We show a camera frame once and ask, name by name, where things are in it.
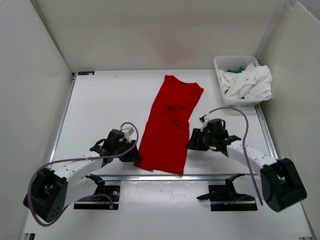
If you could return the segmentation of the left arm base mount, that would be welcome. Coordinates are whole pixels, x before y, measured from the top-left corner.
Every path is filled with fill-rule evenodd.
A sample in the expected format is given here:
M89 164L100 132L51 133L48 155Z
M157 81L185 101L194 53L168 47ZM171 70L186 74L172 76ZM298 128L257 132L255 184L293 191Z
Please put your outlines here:
M98 175L90 174L86 176L95 185L93 195L82 198L73 204L74 210L110 210L119 209L121 183L108 183Z

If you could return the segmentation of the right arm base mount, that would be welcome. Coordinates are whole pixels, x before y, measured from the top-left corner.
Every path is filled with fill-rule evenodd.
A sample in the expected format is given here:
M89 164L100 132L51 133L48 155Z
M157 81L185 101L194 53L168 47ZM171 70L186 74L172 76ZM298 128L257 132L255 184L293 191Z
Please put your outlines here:
M241 177L251 177L244 173L232 175L224 180L221 185L209 185L208 193L197 196L198 201L209 201L211 212L246 212L257 211L255 197L238 193L235 189L235 180Z

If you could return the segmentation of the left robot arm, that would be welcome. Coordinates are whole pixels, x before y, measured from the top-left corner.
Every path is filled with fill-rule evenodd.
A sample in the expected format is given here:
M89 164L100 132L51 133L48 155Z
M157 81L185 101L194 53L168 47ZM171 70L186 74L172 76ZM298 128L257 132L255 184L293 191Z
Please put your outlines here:
M105 197L105 181L94 172L114 159L123 163L139 162L142 158L137 140L131 138L137 132L133 125L113 129L83 157L57 160L41 166L30 179L23 205L39 225L48 227L70 204L83 198L100 200Z

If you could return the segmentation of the white t-shirt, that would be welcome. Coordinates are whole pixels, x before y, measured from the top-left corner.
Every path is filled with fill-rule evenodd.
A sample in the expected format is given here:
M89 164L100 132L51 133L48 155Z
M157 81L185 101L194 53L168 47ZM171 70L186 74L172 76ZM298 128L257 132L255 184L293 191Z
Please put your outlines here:
M272 96L272 72L268 66L250 63L240 73L219 70L219 79L227 99L266 99Z

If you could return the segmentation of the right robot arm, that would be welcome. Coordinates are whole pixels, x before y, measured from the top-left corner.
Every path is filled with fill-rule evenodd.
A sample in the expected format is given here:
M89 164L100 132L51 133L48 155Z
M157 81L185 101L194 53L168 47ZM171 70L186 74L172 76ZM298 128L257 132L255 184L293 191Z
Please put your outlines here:
M192 131L187 150L220 152L248 167L253 176L237 173L228 177L217 190L197 197L215 204L229 204L245 197L262 197L275 212L280 212L307 198L307 191L292 160L267 156L229 135L223 119L200 118L201 128Z

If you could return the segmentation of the red t-shirt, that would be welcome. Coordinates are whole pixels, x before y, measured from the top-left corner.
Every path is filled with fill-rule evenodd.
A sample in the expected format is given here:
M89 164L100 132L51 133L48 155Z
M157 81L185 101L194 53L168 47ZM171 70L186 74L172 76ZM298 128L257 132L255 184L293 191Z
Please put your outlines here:
M152 104L135 167L182 175L190 137L189 119L204 90L197 83L186 83L173 75L164 82Z

